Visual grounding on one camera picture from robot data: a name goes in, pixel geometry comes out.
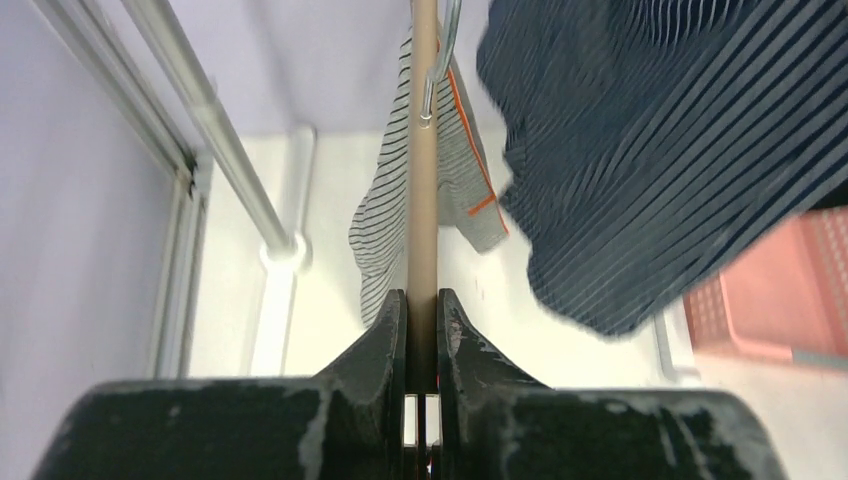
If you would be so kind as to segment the grey striped underwear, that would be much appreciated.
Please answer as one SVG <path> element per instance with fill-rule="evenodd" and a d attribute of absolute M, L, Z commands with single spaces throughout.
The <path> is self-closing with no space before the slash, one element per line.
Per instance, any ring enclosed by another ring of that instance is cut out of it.
<path fill-rule="evenodd" d="M 409 107 L 412 40 L 399 48 L 398 84 L 382 137 L 372 183 L 348 230 L 348 243 L 361 275 L 359 295 L 365 327 L 375 321 L 387 292 L 405 267 Z M 478 253 L 508 235 L 488 161 L 459 66 L 450 63 L 439 81 L 437 101 L 438 221 L 455 227 Z"/>

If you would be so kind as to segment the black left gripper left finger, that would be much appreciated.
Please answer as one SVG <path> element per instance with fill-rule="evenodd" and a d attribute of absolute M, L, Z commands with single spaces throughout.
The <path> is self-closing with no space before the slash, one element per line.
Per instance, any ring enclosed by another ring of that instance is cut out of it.
<path fill-rule="evenodd" d="M 310 377 L 104 383 L 61 421 L 38 479 L 400 479 L 407 302 Z"/>

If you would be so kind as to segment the navy striped underwear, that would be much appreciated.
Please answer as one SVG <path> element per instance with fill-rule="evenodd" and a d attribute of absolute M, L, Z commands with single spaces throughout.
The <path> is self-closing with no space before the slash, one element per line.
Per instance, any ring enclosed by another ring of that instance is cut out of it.
<path fill-rule="evenodd" d="M 843 1 L 494 1 L 476 69 L 533 294 L 602 336 L 847 180 Z"/>

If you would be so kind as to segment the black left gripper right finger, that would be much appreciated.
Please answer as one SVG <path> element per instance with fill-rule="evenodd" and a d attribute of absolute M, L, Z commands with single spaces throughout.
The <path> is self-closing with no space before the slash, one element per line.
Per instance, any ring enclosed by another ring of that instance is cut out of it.
<path fill-rule="evenodd" d="M 704 389 L 553 389 L 499 351 L 454 291 L 437 303 L 443 479 L 782 479 L 760 420 Z"/>

